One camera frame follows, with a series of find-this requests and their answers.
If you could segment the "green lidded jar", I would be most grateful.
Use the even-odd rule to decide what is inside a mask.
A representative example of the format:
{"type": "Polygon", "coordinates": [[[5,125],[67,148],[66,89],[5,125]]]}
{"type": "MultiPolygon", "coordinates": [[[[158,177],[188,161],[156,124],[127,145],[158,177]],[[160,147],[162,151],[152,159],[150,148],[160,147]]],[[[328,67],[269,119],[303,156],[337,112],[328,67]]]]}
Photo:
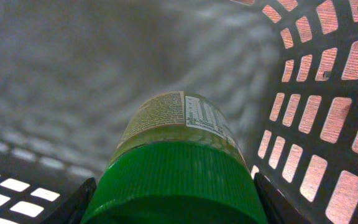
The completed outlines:
{"type": "Polygon", "coordinates": [[[83,223],[266,223],[253,178],[221,110],[171,91],[140,106],[83,223]]]}

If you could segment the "grey plastic mesh basket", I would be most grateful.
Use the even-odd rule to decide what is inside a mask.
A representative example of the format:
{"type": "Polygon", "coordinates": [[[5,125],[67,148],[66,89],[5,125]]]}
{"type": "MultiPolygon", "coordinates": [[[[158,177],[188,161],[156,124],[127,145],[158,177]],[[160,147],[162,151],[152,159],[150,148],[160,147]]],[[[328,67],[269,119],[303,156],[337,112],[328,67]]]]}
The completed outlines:
{"type": "Polygon", "coordinates": [[[171,91],[219,108],[310,223],[358,223],[358,1],[0,1],[0,223],[98,187],[171,91]]]}

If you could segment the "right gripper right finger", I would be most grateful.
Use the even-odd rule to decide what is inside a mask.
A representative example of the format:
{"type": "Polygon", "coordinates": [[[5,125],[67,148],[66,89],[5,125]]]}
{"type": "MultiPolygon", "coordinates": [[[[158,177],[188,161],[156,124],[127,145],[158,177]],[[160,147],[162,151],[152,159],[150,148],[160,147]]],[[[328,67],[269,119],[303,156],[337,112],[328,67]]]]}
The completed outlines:
{"type": "Polygon", "coordinates": [[[310,224],[261,173],[254,175],[254,184],[270,224],[310,224]]]}

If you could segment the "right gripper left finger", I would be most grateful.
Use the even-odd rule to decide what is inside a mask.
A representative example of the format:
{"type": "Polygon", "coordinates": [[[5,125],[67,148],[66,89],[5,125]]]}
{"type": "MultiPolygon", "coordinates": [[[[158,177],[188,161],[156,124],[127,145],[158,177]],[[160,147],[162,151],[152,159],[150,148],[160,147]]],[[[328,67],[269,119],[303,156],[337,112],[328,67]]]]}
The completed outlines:
{"type": "Polygon", "coordinates": [[[79,224],[97,189],[94,177],[86,179],[51,215],[41,224],[79,224]]]}

